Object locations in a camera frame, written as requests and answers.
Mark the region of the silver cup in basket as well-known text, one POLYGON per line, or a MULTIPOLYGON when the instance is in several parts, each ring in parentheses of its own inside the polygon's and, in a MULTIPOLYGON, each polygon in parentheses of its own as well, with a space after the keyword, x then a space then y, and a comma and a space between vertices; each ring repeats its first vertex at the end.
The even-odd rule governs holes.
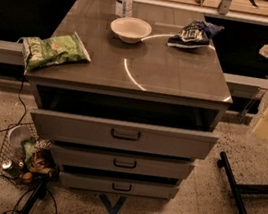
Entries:
POLYGON ((32 132, 27 126, 18 125, 10 129, 7 139, 13 148, 17 148, 22 146, 23 141, 29 140, 31 138, 31 134, 32 132))

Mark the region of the green jalapeno chip bag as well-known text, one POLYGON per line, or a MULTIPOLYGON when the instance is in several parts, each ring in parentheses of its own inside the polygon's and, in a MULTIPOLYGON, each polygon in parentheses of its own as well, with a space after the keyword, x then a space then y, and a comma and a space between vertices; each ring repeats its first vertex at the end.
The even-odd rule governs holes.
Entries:
POLYGON ((90 55, 77 32, 72 35, 40 39, 23 37, 22 54, 26 72, 37 68, 73 62, 90 62, 90 55))

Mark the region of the middle grey drawer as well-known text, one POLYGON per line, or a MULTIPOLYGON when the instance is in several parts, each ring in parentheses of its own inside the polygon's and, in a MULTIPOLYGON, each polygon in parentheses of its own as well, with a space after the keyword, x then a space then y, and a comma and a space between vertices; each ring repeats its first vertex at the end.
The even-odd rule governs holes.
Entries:
POLYGON ((115 153, 96 149, 52 145, 51 154, 57 164, 88 169, 100 169, 144 176, 185 179, 193 164, 178 159, 115 153))

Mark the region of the white bowl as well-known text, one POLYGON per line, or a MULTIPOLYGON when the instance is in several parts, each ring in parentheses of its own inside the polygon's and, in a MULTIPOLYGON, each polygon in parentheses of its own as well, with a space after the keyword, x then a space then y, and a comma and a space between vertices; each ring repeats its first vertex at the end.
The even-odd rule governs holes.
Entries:
POLYGON ((142 19, 132 17, 117 18, 111 22, 110 27, 120 40, 129 44, 142 41, 142 39, 149 36, 152 31, 152 27, 149 23, 142 19))

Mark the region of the snack bag in basket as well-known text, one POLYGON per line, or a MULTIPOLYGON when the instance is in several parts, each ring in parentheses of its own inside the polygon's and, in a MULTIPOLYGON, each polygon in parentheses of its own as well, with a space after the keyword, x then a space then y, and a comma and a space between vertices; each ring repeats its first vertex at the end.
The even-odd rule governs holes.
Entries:
POLYGON ((29 139, 21 142, 24 150, 24 164, 31 173, 48 174, 55 170, 56 164, 50 151, 50 140, 29 139))

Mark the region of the black chair base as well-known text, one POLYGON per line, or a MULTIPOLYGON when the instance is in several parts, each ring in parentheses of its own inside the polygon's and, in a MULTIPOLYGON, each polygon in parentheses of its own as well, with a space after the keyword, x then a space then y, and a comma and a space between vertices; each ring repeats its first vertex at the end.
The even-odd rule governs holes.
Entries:
POLYGON ((241 195, 243 194, 252 194, 252 195, 268 195, 268 185, 265 184, 238 184, 235 180, 234 173, 232 172, 232 168, 230 166, 229 159, 227 154, 223 151, 220 152, 220 159, 217 161, 217 166, 219 168, 224 168, 226 172, 226 176, 230 185, 230 189, 233 194, 233 198, 235 200, 235 204, 237 206, 237 210, 239 214, 248 214, 246 211, 246 207, 244 206, 243 199, 241 195))

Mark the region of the top grey drawer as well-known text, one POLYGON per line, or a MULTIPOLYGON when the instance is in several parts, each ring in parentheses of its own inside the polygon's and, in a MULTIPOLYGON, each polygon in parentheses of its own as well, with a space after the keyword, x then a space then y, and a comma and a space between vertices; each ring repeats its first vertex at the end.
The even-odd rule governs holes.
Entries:
POLYGON ((172 157, 205 159, 218 140, 212 132, 41 109, 32 110, 31 117, 45 139, 172 157))

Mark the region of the bottom grey drawer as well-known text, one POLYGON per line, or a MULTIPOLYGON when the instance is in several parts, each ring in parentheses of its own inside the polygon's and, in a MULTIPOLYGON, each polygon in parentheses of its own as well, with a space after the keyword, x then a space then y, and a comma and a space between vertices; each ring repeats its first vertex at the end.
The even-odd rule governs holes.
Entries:
POLYGON ((149 198, 174 198, 179 187, 176 185, 151 183, 136 180, 125 180, 113 177, 100 177, 94 175, 81 175, 60 172, 59 179, 67 188, 79 190, 92 190, 105 193, 118 193, 124 195, 137 195, 149 198))

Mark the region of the grey drawer cabinet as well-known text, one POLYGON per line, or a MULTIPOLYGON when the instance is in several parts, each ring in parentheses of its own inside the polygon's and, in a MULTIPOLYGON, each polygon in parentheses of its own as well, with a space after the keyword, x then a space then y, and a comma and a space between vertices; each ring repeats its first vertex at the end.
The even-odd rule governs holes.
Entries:
MULTIPOLYGON (((112 6, 111 0, 78 0, 70 23, 92 61, 28 73, 36 109, 214 134, 213 129, 232 104, 216 50, 212 46, 180 50, 167 45, 169 36, 200 19, 200 14, 137 3, 133 11, 150 23, 152 34, 129 45, 111 31, 112 6)), ((193 165, 197 159, 49 140, 57 146, 178 159, 193 165)), ((186 179, 57 165, 60 172, 178 187, 186 179)))

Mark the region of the blue chip bag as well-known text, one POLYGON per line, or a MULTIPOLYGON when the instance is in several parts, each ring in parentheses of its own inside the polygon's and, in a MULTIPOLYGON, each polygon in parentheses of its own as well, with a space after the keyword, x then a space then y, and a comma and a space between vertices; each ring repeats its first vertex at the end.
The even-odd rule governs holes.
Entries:
POLYGON ((223 26, 207 21, 196 20, 181 29, 177 35, 171 36, 167 45, 180 49, 196 49, 207 46, 212 38, 223 31, 223 28, 223 26))

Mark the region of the grey drawer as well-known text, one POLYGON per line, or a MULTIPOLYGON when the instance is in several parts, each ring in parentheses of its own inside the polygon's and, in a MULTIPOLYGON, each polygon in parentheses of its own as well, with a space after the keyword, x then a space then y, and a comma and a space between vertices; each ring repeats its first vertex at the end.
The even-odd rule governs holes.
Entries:
POLYGON ((52 145, 51 154, 57 164, 88 169, 100 169, 144 176, 185 179, 193 164, 178 159, 115 153, 96 149, 52 145))
POLYGON ((218 140, 212 132, 41 109, 32 110, 31 117, 45 139, 172 157, 205 159, 218 140))
POLYGON ((151 183, 136 180, 125 180, 113 177, 100 177, 94 175, 81 175, 60 172, 59 179, 67 188, 79 190, 92 190, 105 193, 118 193, 124 195, 137 195, 149 198, 174 198, 179 187, 176 185, 151 183))

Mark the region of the black tripod stand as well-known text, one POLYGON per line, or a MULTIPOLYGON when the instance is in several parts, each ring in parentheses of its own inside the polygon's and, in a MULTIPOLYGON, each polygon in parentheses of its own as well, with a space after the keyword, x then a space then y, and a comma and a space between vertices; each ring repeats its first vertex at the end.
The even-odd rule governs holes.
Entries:
POLYGON ((58 214, 59 212, 57 208, 58 207, 57 203, 55 201, 56 199, 54 198, 52 192, 48 190, 47 183, 48 183, 47 180, 40 181, 35 188, 31 188, 30 190, 25 191, 24 194, 15 203, 15 206, 12 209, 4 211, 1 214, 30 214, 30 211, 33 209, 36 202, 38 200, 44 199, 46 195, 49 195, 52 198, 51 200, 53 201, 55 210, 54 214, 58 214), (23 205, 23 208, 19 209, 20 202, 22 201, 23 198, 25 198, 27 194, 30 194, 30 197, 23 205))

